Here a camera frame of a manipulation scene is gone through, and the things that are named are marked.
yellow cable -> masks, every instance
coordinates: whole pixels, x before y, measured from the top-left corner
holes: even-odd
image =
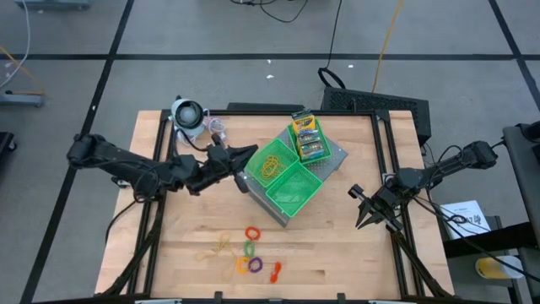
[[[20,66],[20,63],[13,57],[11,56],[11,54],[8,52],[8,50],[6,50],[5,48],[3,48],[2,46],[0,46],[0,51],[2,51],[2,53],[4,53],[8,58],[9,60],[11,60],[11,62],[13,62],[13,64],[15,64],[16,67]],[[23,71],[24,74],[26,74],[26,76],[28,76],[30,79],[32,79],[32,81],[34,81],[34,84],[36,84],[38,87],[40,87],[41,89],[41,92],[35,92],[35,91],[14,91],[14,94],[25,94],[25,95],[45,95],[45,89],[43,87],[43,85],[34,77],[34,75],[32,75],[32,73],[27,70],[25,67],[21,66],[19,68],[19,70]]]
[[[379,54],[379,62],[377,63],[377,71],[375,72],[375,81],[373,82],[373,89],[371,89],[371,93],[375,93],[375,87],[377,86],[377,79],[379,78],[379,69],[381,68],[382,57],[385,53],[386,45],[388,44],[388,38],[390,38],[390,34],[392,33],[392,30],[394,29],[394,24],[396,23],[397,15],[399,14],[399,11],[402,9],[402,6],[403,6],[403,0],[397,0],[396,12],[394,13],[394,17],[392,17],[391,19],[390,28],[388,29],[388,33],[386,33],[385,43],[382,45],[381,53]]]

green plastic basket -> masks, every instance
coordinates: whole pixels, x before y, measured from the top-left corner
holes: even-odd
[[[269,155],[276,155],[279,162],[285,166],[281,172],[275,177],[264,177],[262,175],[262,166],[264,165]],[[277,181],[294,163],[298,162],[298,155],[290,149],[281,139],[276,138],[270,144],[267,144],[262,150],[251,157],[247,163],[247,172],[255,177],[259,183],[268,188]]]
[[[297,162],[267,190],[267,196],[286,215],[293,217],[321,186],[322,181]]]
[[[315,126],[317,130],[319,130],[319,133],[321,133],[321,138],[322,138],[321,143],[322,143],[322,146],[324,147],[324,154],[312,160],[300,160],[300,162],[304,165],[307,165],[307,164],[310,164],[312,162],[316,162],[319,160],[324,160],[332,156],[332,149],[330,149],[330,146],[328,145],[328,142],[327,142],[327,137],[324,136],[324,132],[322,132],[321,125],[319,125],[319,121],[317,119],[315,119]],[[294,134],[292,123],[289,124],[289,126],[287,127],[287,130],[289,131],[290,142],[293,144],[294,152],[296,152],[296,154],[298,155],[298,151],[296,148],[296,134]]]

white cable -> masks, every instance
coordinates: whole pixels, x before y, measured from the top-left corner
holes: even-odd
[[[221,119],[219,119],[219,118],[211,118],[209,109],[204,109],[204,110],[202,110],[202,112],[203,113],[206,112],[208,114],[208,116],[206,117],[205,122],[204,122],[204,125],[206,126],[208,131],[211,134],[214,134],[214,133],[219,134],[219,137],[221,137],[221,139],[225,140],[227,138],[227,135],[225,134],[225,125],[223,124]]]
[[[21,0],[24,6],[24,13],[26,14],[26,33],[27,33],[27,41],[26,41],[26,53],[24,54],[23,60],[20,61],[17,68],[9,75],[9,77],[0,84],[0,89],[3,88],[6,84],[8,84],[11,79],[15,76],[15,74],[20,70],[20,67],[23,66],[23,63],[26,61],[26,58],[28,57],[28,54],[30,53],[30,16],[28,15],[28,8],[26,7],[26,0]]]

wooden table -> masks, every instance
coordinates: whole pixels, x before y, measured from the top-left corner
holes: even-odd
[[[130,150],[152,157],[160,111],[140,111]],[[286,116],[220,117],[227,127],[227,144],[234,147],[258,144],[263,147],[290,123]],[[357,231],[358,200],[347,195],[358,183],[366,195],[381,186],[373,130],[368,117],[319,116],[325,134],[348,152],[338,171],[332,173],[321,191],[282,228],[249,195],[241,194],[232,178],[192,197],[187,191],[169,193],[156,268],[153,297],[212,298],[222,291],[225,298],[336,299],[344,292],[348,299],[399,299],[396,267],[390,234],[385,226],[368,225]],[[392,130],[401,167],[423,167],[413,119],[408,111],[391,112]],[[381,129],[386,146],[384,128]],[[208,143],[208,133],[197,140]],[[178,144],[181,154],[206,156]],[[391,171],[386,149],[386,163]],[[120,190],[116,212],[132,201],[132,190]],[[124,269],[134,251],[142,206],[122,216],[113,226],[98,278],[96,292],[106,289]],[[453,292],[436,218],[417,204],[409,205],[416,248],[430,273]],[[243,253],[244,229],[255,225],[262,230],[256,255],[264,262],[258,274],[235,273],[231,281],[223,276],[232,258],[223,252],[202,262],[197,252],[216,246],[222,234],[230,233],[237,255]],[[275,262],[283,269],[278,283],[269,283]],[[405,255],[408,289],[413,291],[410,265]],[[146,262],[142,263],[138,289]]]

cable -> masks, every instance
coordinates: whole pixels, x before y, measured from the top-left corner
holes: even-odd
[[[13,92],[13,94],[26,94],[26,95],[45,95],[45,88],[43,87],[43,84],[41,84],[40,81],[38,81],[34,75],[32,75],[32,73],[26,69],[25,67],[21,66],[20,62],[18,62],[13,56],[11,56],[11,54],[8,52],[8,50],[6,50],[4,47],[0,46],[0,51],[2,51],[2,53],[4,53],[8,58],[9,60],[16,66],[16,67],[20,67],[20,70],[23,71],[23,73],[28,76],[30,79],[32,79],[32,81],[34,81],[34,84],[38,87],[40,87],[41,91],[40,92],[34,92],[34,91],[15,91]]]
[[[330,52],[328,52],[328,63],[326,68],[330,66],[330,60],[332,59],[332,49],[334,48],[334,37],[336,36],[336,28],[338,27],[339,12],[341,11],[341,3],[343,0],[339,0],[339,5],[337,6],[336,19],[334,20],[334,31],[332,32],[332,42],[330,42]]]
[[[427,199],[425,199],[425,198],[421,198],[421,197],[416,197],[416,198],[422,199],[422,200],[425,201],[426,203],[431,204],[434,208],[441,208],[441,209],[443,209],[444,211],[446,211],[446,212],[452,214],[452,216],[448,217],[448,219],[447,219],[446,221],[453,221],[454,223],[460,225],[461,223],[456,222],[456,221],[453,220],[452,218],[461,218],[462,221],[464,221],[464,222],[466,222],[466,223],[468,223],[468,224],[470,224],[470,225],[476,226],[477,228],[483,229],[483,230],[485,230],[485,231],[487,231],[487,232],[490,232],[490,231],[491,231],[490,229],[487,229],[486,227],[483,227],[483,226],[478,225],[478,224],[476,224],[476,223],[472,223],[472,222],[471,222],[468,218],[466,218],[465,216],[460,215],[460,214],[456,214],[456,213],[452,212],[451,210],[445,208],[445,206],[443,206],[443,205],[439,205],[439,204],[436,204],[436,203],[434,203],[434,202],[430,202],[429,200],[427,200]]]
[[[122,209],[117,215],[115,215],[115,217],[112,218],[111,222],[109,223],[109,225],[107,226],[107,231],[105,233],[105,244],[107,243],[107,240],[109,239],[109,232],[111,232],[111,228],[112,226],[114,225],[114,223],[116,222],[116,220],[118,220],[118,218],[124,214],[126,211],[128,211],[131,207],[133,207],[137,202],[136,201],[132,201],[128,206],[126,206],[126,208]]]
[[[454,145],[454,144],[453,144],[453,145],[448,146],[448,148],[446,148],[445,151],[440,155],[439,160],[437,160],[437,163],[435,164],[436,166],[439,165],[439,163],[440,163],[440,161],[442,160],[442,158],[444,157],[444,155],[445,155],[450,149],[452,149],[452,148],[459,149],[459,154],[458,154],[458,155],[460,155],[461,157],[463,157],[463,150],[462,150],[462,148],[459,147],[459,146],[457,146],[457,145]],[[435,204],[435,203],[433,202],[433,199],[431,198],[431,193],[430,193],[430,189],[431,189],[431,179],[433,178],[433,176],[435,175],[435,173],[436,173],[437,171],[435,171],[435,172],[431,175],[431,177],[429,178],[428,186],[426,187],[426,193],[427,193],[427,195],[428,195],[428,203],[430,203],[431,206],[433,206],[433,208],[434,208],[435,211],[430,210],[427,206],[425,206],[424,204],[420,203],[420,201],[417,200],[417,198],[413,198],[413,200],[416,201],[417,204],[419,204],[421,207],[423,207],[424,209],[426,209],[426,210],[427,210],[428,212],[430,212],[431,214],[433,214],[433,215],[435,215],[435,216],[437,216],[437,217],[440,217],[440,218],[442,218],[443,220],[449,220],[451,217],[449,217],[449,216],[443,214],[443,213],[440,211],[440,206],[439,206],[438,204]],[[492,258],[493,260],[497,261],[498,263],[501,263],[501,264],[503,264],[504,266],[506,266],[506,267],[508,267],[508,268],[510,268],[510,269],[513,269],[513,270],[515,270],[516,272],[518,272],[518,273],[520,273],[520,274],[523,274],[523,275],[526,276],[527,278],[532,279],[532,280],[536,280],[537,282],[540,282],[540,278],[538,278],[538,277],[536,277],[536,276],[534,276],[534,275],[532,275],[532,274],[529,274],[529,273],[527,273],[527,272],[525,272],[525,271],[523,271],[523,270],[520,270],[520,269],[518,269],[518,268],[516,268],[516,267],[514,267],[514,266],[512,266],[512,265],[510,265],[510,264],[508,264],[508,263],[506,263],[506,262],[504,262],[504,261],[502,261],[502,260],[500,260],[499,258],[495,257],[495,255],[491,254],[490,252],[487,252],[486,250],[484,250],[483,248],[481,248],[480,246],[478,246],[478,245],[475,244],[474,242],[470,241],[470,240],[467,239],[460,231],[458,231],[454,226],[448,225],[448,227],[449,227],[450,229],[452,229],[452,230],[453,230],[453,231],[454,231],[454,232],[455,232],[455,233],[456,233],[456,234],[457,234],[457,235],[458,235],[458,236],[459,236],[459,237],[460,237],[467,245],[469,245],[470,247],[473,247],[474,249],[478,250],[479,252],[481,252],[481,253],[487,255],[488,257]],[[465,230],[465,231],[467,231],[467,232],[469,232],[469,233],[473,233],[473,232],[468,231],[467,229],[463,228],[461,225],[460,225],[460,227],[461,227],[463,230]]]
[[[413,200],[415,200],[420,206],[422,206],[424,209],[428,210],[430,213],[434,214],[435,216],[438,216],[440,217],[439,214],[436,214],[434,211],[432,210],[429,210],[429,208],[427,206],[425,206],[424,204],[420,203],[416,198],[413,198]],[[513,269],[515,270],[516,272],[520,273],[520,274],[523,274],[524,276],[526,276],[527,278],[531,279],[531,280],[535,280],[537,282],[540,282],[540,278],[538,278],[537,276],[534,276],[532,274],[529,274],[528,272],[526,271],[523,271],[523,270],[520,270],[519,268],[516,268],[510,264],[508,264],[507,262],[505,261],[502,261],[500,260],[499,258],[495,257],[495,255],[487,252],[486,250],[484,250],[483,248],[481,248],[480,246],[478,246],[477,244],[475,244],[474,242],[472,242],[471,240],[467,239],[466,236],[464,236],[460,231],[458,231],[454,226],[452,225],[448,225],[448,227],[450,229],[452,229],[458,236],[460,236],[460,238],[467,244],[469,245],[470,247],[473,247],[474,249],[478,250],[479,252],[487,255],[488,257],[494,259],[495,261],[503,264],[504,266],[510,268],[510,269]]]
[[[235,1],[235,0],[229,0],[231,1],[232,3],[234,4],[242,4],[242,5],[251,5],[251,6],[256,6],[256,5],[268,5],[268,4],[272,4],[272,3],[275,3],[276,1],[278,0],[271,0],[271,1],[268,1],[267,3],[254,3],[255,0],[251,0],[251,1]]]
[[[470,231],[469,229],[463,227],[463,226],[462,226],[462,223],[459,223],[459,222],[457,222],[456,220],[452,219],[452,218],[454,218],[453,216],[450,217],[450,216],[447,216],[446,214],[443,214],[443,213],[437,213],[437,212],[435,212],[435,211],[429,209],[426,205],[420,203],[420,201],[418,201],[418,198],[419,198],[419,197],[415,197],[415,198],[413,198],[413,200],[414,200],[416,203],[418,203],[418,205],[420,205],[420,207],[424,208],[426,211],[428,211],[428,212],[431,213],[432,215],[434,215],[434,216],[436,216],[436,217],[442,219],[444,222],[449,222],[449,221],[454,222],[456,225],[458,225],[458,226],[459,226],[460,228],[462,228],[464,231],[466,231],[466,232],[468,232],[468,233],[470,233],[470,234],[472,234],[472,235],[474,235],[474,236],[476,236],[476,235],[478,234],[478,233],[476,233],[476,232],[474,232],[474,231]],[[469,224],[472,224],[470,221],[468,221],[468,220],[467,220],[464,216],[462,216],[462,215],[457,214],[457,217],[461,217],[461,218],[463,218],[466,222],[468,222]]]
[[[498,146],[500,146],[502,144],[505,144],[504,140],[499,141],[497,144],[492,145],[490,148],[493,149],[493,148],[498,147]]]
[[[199,151],[199,152],[207,152],[208,149],[207,148],[198,148],[195,144],[193,144],[192,140],[189,138],[189,136],[187,136],[186,132],[184,132],[184,130],[182,130],[181,128],[177,128],[175,133],[176,135],[178,134],[178,132],[182,133],[182,136],[183,138],[187,141],[187,143],[189,145],[191,145],[192,148],[194,148],[195,150]],[[174,145],[174,151],[175,153],[178,155],[178,151],[176,150],[176,143],[173,143]]]
[[[97,167],[100,167],[100,166],[107,166],[107,165],[110,165],[110,164],[135,164],[135,165],[139,165],[139,166],[143,166],[143,167],[147,168],[147,170],[137,179],[135,184],[132,185],[132,187],[133,187],[133,200],[136,201],[137,203],[147,203],[156,195],[156,193],[159,190],[159,175],[158,175],[158,172],[155,169],[157,167],[159,167],[159,166],[169,165],[170,162],[166,161],[166,162],[161,162],[161,163],[159,163],[159,164],[157,164],[155,166],[149,166],[147,164],[144,164],[143,162],[135,161],[135,160],[107,160],[107,161],[103,161],[103,162],[100,162],[100,163],[93,164],[91,166],[85,166],[85,168],[97,168]],[[145,177],[147,174],[150,174],[150,173],[153,173],[154,176],[155,176],[156,183],[154,185],[154,188],[152,189],[152,191],[149,193],[148,196],[139,195],[138,194],[138,184],[141,182],[143,177]]]
[[[262,0],[261,0],[261,1],[259,2],[259,8],[261,8],[261,10],[262,10],[266,15],[270,16],[272,19],[275,19],[275,20],[277,20],[277,21],[279,21],[279,22],[282,22],[282,23],[292,23],[293,21],[295,21],[295,20],[298,18],[298,16],[300,16],[300,14],[301,14],[302,11],[304,10],[305,5],[307,4],[308,1],[309,1],[309,0],[305,0],[305,1],[304,1],[304,5],[302,5],[302,8],[300,8],[300,11],[298,11],[298,13],[296,14],[296,16],[294,16],[294,18],[292,18],[291,20],[282,20],[282,19],[280,19],[280,18],[278,18],[278,17],[275,17],[275,16],[271,15],[269,12],[267,12],[267,10],[264,9],[263,6],[264,6],[264,4],[270,4],[270,3],[262,3]]]
[[[428,147],[429,149],[429,154],[431,155],[431,161],[433,162],[433,164],[435,164],[435,157],[433,156],[433,150],[431,149],[431,147],[429,146],[428,143],[424,143],[424,146]]]
[[[204,112],[206,112],[208,114],[208,116],[206,117],[206,121],[203,122],[202,124],[204,124],[204,126],[208,129],[208,131],[211,134],[219,133],[219,136],[221,138],[225,138],[226,137],[226,135],[225,135],[226,127],[225,127],[225,124],[221,121],[221,119],[219,119],[217,117],[211,118],[209,109],[202,110],[202,113],[204,113]]]
[[[377,79],[379,78],[379,69],[381,68],[382,56],[385,53],[386,45],[388,44],[388,38],[390,38],[390,34],[392,33],[392,30],[394,29],[394,24],[396,23],[397,15],[399,14],[399,11],[402,9],[402,6],[403,6],[403,0],[397,0],[396,12],[394,13],[394,17],[392,17],[391,19],[390,28],[388,29],[388,32],[386,33],[385,42],[383,43],[381,53],[379,54],[379,61],[377,62],[377,70],[375,72],[375,80],[373,82],[373,89],[371,89],[371,93],[375,93],[375,87],[377,86]]]
[[[26,61],[26,58],[28,58],[28,54],[30,53],[30,16],[28,15],[28,8],[26,7],[26,0],[22,0],[23,6],[24,6],[24,14],[26,15],[26,53],[24,54],[23,60],[20,61],[20,64],[17,66],[17,68],[9,75],[9,77],[0,84],[0,89],[3,88],[6,84],[8,84],[11,79],[15,76],[15,74],[20,70],[20,68],[23,66],[24,62]]]

